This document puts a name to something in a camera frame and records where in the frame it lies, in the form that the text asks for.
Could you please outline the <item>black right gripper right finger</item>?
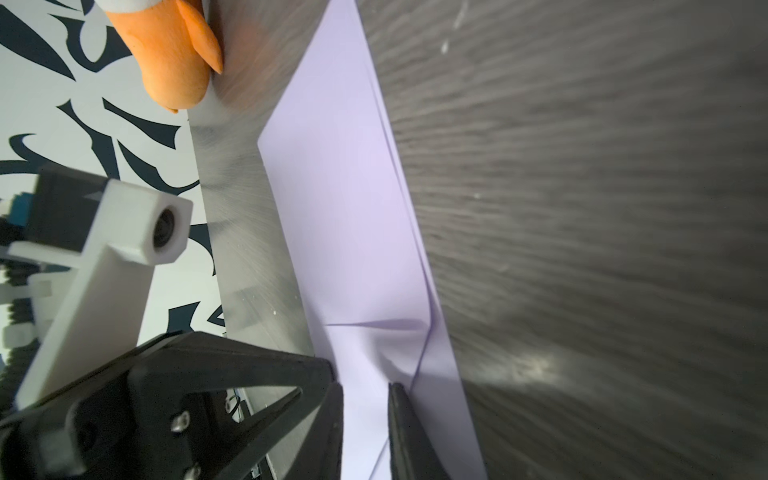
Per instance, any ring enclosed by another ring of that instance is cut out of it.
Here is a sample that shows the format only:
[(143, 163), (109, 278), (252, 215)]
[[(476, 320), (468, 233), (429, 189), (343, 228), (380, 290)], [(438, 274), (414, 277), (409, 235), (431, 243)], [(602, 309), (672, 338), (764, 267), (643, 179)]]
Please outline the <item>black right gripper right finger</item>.
[(388, 389), (390, 470), (393, 480), (449, 480), (405, 387)]

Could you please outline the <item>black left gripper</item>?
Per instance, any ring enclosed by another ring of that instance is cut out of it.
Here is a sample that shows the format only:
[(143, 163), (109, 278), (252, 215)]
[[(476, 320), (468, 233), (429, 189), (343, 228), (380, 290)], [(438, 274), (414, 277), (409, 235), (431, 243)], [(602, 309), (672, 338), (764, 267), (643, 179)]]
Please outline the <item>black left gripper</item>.
[[(329, 361), (161, 335), (1, 423), (4, 479), (242, 479), (320, 404)], [(286, 394), (236, 421), (237, 389)]]

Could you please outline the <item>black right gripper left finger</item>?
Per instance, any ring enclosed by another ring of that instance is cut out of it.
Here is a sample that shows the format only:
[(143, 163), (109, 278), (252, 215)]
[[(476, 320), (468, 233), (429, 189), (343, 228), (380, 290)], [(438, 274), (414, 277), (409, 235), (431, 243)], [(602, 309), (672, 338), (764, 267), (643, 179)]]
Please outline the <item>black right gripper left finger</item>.
[(344, 394), (338, 382), (332, 383), (286, 480), (339, 480), (341, 477), (344, 431)]

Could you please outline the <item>lilac square paper sheet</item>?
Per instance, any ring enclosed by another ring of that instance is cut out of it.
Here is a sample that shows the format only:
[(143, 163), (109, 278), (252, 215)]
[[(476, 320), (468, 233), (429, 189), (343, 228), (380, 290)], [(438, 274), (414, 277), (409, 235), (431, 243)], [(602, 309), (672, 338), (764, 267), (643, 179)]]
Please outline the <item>lilac square paper sheet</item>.
[(387, 479), (403, 385), (447, 474), (486, 467), (357, 5), (332, 1), (258, 148), (310, 336), (344, 391), (345, 479)]

